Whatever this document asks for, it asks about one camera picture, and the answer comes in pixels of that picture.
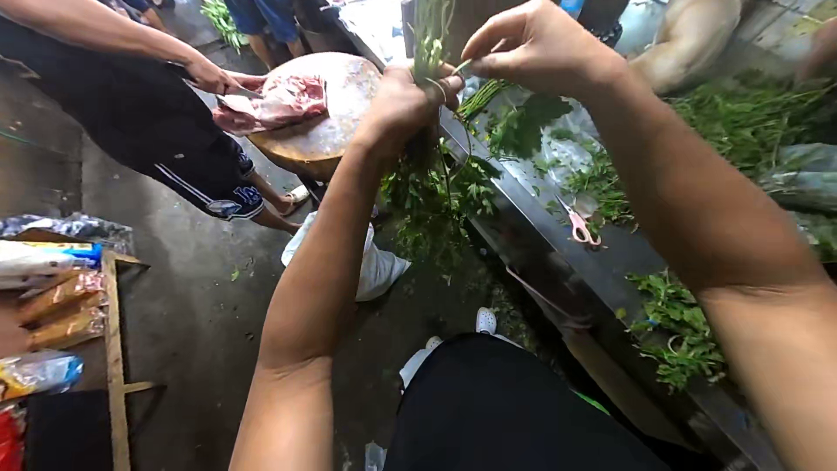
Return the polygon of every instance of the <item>meat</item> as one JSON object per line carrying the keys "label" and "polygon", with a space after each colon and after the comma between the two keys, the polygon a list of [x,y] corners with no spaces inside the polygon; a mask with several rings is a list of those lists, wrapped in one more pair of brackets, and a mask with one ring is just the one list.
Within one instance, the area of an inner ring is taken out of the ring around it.
{"label": "meat", "polygon": [[236,136],[289,126],[328,111],[326,82],[319,75],[267,75],[257,90],[264,99],[225,95],[218,97],[213,119]]}

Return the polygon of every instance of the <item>bare leg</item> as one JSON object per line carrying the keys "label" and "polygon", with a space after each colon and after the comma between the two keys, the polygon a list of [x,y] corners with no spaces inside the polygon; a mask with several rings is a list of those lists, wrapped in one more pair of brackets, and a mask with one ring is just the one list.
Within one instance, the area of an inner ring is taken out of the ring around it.
{"label": "bare leg", "polygon": [[276,191],[273,190],[273,187],[270,186],[270,184],[267,183],[267,181],[264,180],[255,170],[247,177],[247,180],[249,180],[250,183],[256,187],[262,197],[267,199],[267,202],[272,204],[273,207],[280,212],[280,214],[286,212],[290,208],[290,198],[276,193]]}
{"label": "bare leg", "polygon": [[275,69],[278,64],[276,64],[276,60],[270,53],[270,47],[268,47],[267,42],[264,41],[264,36],[261,34],[247,34],[246,36],[247,40],[250,42],[250,48],[256,56],[264,62],[267,69]]}
{"label": "bare leg", "polygon": [[171,31],[166,29],[166,25],[162,23],[160,15],[158,15],[157,12],[154,11],[154,8],[148,8],[145,12],[142,12],[142,17],[146,19],[146,21],[152,28],[159,29],[163,33],[168,34],[170,36],[174,35]]}
{"label": "bare leg", "polygon": [[269,227],[270,229],[284,230],[290,234],[296,234],[300,227],[302,227],[301,224],[296,224],[282,219],[281,216],[274,213],[267,206],[265,206],[264,209],[257,215],[253,216],[252,221],[258,225]]}
{"label": "bare leg", "polygon": [[302,39],[297,38],[296,41],[293,43],[286,43],[288,44],[288,50],[290,50],[290,54],[294,57],[299,57],[301,55],[306,54],[306,48],[302,45]]}

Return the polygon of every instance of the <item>sandal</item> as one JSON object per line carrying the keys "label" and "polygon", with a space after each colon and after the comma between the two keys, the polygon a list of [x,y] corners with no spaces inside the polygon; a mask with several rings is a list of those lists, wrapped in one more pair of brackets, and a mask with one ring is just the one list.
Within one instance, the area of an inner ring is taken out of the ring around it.
{"label": "sandal", "polygon": [[298,210],[310,196],[311,193],[308,192],[308,188],[305,185],[300,185],[292,189],[290,193],[285,195],[285,197],[290,198],[290,208],[281,215],[290,216],[294,214],[294,211]]}

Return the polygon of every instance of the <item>printed logo on shorts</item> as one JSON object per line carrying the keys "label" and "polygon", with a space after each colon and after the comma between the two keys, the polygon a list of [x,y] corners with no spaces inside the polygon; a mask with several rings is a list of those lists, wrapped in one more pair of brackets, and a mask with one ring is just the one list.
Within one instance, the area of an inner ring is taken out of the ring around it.
{"label": "printed logo on shorts", "polygon": [[216,215],[228,218],[241,210],[241,204],[229,199],[219,199],[207,204],[207,209]]}
{"label": "printed logo on shorts", "polygon": [[261,193],[254,186],[239,186],[233,190],[247,204],[261,203]]}

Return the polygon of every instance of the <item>black pants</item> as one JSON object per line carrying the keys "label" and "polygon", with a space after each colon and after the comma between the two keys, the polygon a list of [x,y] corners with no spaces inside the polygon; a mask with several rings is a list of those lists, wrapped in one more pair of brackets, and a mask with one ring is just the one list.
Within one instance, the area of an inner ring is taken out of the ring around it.
{"label": "black pants", "polygon": [[490,335],[446,340],[398,410],[386,471],[668,469],[538,359]]}

